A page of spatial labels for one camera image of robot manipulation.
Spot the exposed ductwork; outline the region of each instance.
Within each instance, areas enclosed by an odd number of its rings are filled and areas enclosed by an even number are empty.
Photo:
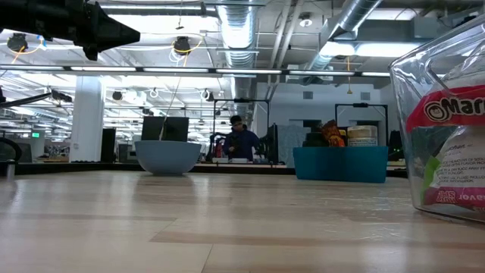
[[[347,0],[342,6],[342,12],[337,16],[325,21],[321,31],[321,49],[311,62],[306,66],[306,70],[325,69],[334,55],[325,52],[325,44],[333,39],[352,40],[357,38],[358,28],[364,23],[365,19],[383,0]],[[302,85],[318,83],[321,80],[317,77],[301,77]]]
[[[256,9],[242,5],[220,5],[217,12],[221,19],[221,34],[227,49],[252,49],[255,39]],[[227,64],[231,68],[254,67],[255,55],[251,52],[227,52]],[[233,98],[254,98],[254,80],[250,77],[231,78]],[[250,105],[235,105],[236,114],[247,118]]]

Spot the man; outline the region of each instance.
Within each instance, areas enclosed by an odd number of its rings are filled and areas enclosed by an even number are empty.
[[[232,133],[229,133],[224,141],[223,150],[229,158],[247,158],[252,161],[252,147],[257,147],[259,138],[243,124],[240,116],[235,115],[230,119]]]

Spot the computer monitor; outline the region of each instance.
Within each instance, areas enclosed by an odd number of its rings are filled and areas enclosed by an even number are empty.
[[[142,140],[158,140],[165,117],[143,118]],[[168,117],[165,122],[162,140],[187,142],[189,135],[189,118]]]

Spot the white column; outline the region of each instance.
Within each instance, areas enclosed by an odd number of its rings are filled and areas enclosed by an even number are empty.
[[[30,132],[30,149],[32,158],[40,157],[44,154],[45,130],[32,130]]]
[[[104,111],[105,88],[100,78],[78,76],[69,162],[100,160]]]

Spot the snack package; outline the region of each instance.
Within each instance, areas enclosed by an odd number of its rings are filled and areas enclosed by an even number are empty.
[[[328,121],[322,128],[321,132],[324,138],[328,141],[330,147],[345,147],[346,144],[340,135],[339,128],[336,126],[335,120]]]
[[[461,126],[432,156],[424,172],[423,205],[485,209],[485,127]]]
[[[406,121],[412,152],[426,162],[425,206],[454,204],[485,212],[484,54],[485,42],[441,79],[445,86],[435,84]],[[426,144],[433,140],[442,144]]]

